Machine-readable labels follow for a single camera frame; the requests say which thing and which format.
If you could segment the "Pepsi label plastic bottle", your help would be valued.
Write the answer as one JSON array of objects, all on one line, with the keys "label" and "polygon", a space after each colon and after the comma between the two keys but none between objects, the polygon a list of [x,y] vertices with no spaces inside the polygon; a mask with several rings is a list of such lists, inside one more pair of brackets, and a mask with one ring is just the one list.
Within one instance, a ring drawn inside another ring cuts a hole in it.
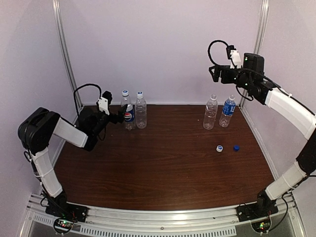
[{"label": "Pepsi label plastic bottle", "polygon": [[131,103],[131,99],[129,96],[129,91],[128,90],[123,90],[122,91],[122,99],[121,99],[121,106],[126,107],[126,111],[124,113],[124,126],[128,131],[131,131],[135,129],[136,124],[135,124],[135,115],[134,115],[134,109],[133,109],[133,104]]}]

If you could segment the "clear plastic bottle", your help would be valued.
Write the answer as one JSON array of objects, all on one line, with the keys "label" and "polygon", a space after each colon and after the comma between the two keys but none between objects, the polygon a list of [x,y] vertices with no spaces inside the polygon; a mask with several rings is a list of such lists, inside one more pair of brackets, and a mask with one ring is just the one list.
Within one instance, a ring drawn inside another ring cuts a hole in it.
[{"label": "clear plastic bottle", "polygon": [[137,92],[135,119],[136,125],[139,129],[143,129],[147,126],[147,103],[142,91]]}]

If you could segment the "blue label plastic bottle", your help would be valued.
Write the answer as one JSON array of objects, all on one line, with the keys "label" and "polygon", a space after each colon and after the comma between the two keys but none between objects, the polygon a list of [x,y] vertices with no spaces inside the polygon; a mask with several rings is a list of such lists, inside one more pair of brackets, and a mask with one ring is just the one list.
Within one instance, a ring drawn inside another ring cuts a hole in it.
[{"label": "blue label plastic bottle", "polygon": [[222,113],[219,119],[219,125],[221,127],[228,127],[230,124],[230,120],[234,114],[236,107],[235,96],[232,94],[225,101]]}]

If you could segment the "clear bottle white cap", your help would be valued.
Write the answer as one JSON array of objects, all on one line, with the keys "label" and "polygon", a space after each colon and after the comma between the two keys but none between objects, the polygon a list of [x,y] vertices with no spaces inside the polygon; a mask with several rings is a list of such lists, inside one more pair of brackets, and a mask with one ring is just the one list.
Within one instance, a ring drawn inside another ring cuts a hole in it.
[{"label": "clear bottle white cap", "polygon": [[218,111],[217,96],[212,94],[210,99],[206,103],[203,128],[206,130],[211,130],[214,127],[216,116]]}]

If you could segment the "blue bottle cap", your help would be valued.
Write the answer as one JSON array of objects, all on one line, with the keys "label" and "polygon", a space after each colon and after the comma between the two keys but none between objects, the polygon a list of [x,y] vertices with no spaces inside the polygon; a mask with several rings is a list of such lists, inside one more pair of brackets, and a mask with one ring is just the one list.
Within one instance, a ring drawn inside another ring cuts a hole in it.
[{"label": "blue bottle cap", "polygon": [[240,146],[239,145],[234,145],[233,150],[236,151],[236,152],[239,151],[240,150]]}]

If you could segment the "white Pocari Sweat cap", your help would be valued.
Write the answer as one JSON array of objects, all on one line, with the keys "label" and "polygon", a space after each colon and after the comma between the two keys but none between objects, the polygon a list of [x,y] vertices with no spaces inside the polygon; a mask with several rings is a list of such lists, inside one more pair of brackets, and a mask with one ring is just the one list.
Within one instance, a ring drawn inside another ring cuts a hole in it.
[{"label": "white Pocari Sweat cap", "polygon": [[222,145],[218,145],[217,147],[216,147],[216,151],[217,152],[222,152],[223,151],[223,146]]}]

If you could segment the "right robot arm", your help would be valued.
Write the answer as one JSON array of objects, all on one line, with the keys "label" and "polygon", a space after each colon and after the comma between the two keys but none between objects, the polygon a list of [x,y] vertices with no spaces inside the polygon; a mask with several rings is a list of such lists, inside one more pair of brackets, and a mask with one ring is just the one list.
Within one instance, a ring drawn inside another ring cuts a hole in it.
[{"label": "right robot arm", "polygon": [[245,53],[243,63],[240,63],[237,55],[237,51],[231,52],[230,65],[213,64],[209,67],[213,81],[235,84],[237,88],[245,89],[250,97],[289,121],[307,141],[295,162],[258,193],[254,204],[237,208],[239,220],[245,221],[277,213],[276,200],[304,182],[316,170],[316,116],[264,75],[264,57]]}]

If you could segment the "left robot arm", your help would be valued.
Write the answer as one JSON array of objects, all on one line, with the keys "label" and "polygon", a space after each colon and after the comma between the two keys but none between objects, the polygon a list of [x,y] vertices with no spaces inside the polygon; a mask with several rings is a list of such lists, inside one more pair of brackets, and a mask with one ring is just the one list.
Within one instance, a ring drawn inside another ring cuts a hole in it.
[{"label": "left robot arm", "polygon": [[26,158],[31,163],[36,177],[40,180],[49,205],[62,213],[70,212],[67,195],[57,179],[49,155],[49,143],[52,136],[92,151],[99,140],[99,134],[108,123],[122,123],[127,106],[120,108],[117,114],[95,112],[83,109],[74,125],[59,113],[43,107],[37,108],[18,128],[18,137],[25,148]]}]

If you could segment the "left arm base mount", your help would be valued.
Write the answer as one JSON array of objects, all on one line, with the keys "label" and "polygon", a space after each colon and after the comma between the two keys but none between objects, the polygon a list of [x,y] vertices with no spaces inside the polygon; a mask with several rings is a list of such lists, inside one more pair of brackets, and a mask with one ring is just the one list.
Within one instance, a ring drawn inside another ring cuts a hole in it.
[{"label": "left arm base mount", "polygon": [[45,213],[56,217],[53,221],[53,229],[61,236],[68,234],[75,223],[86,221],[88,208],[86,206],[75,205],[67,203],[66,210],[62,210],[54,203],[48,201],[47,204],[43,204],[46,197],[43,197],[40,201],[40,205],[45,207]]}]

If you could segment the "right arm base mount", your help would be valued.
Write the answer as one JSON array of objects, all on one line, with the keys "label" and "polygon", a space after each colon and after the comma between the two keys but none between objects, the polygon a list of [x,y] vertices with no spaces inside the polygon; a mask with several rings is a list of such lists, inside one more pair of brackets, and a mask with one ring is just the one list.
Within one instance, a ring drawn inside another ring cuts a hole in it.
[{"label": "right arm base mount", "polygon": [[272,228],[271,215],[278,213],[278,208],[273,205],[268,210],[261,210],[257,203],[241,203],[236,207],[236,212],[239,222],[250,221],[254,232],[267,234]]}]

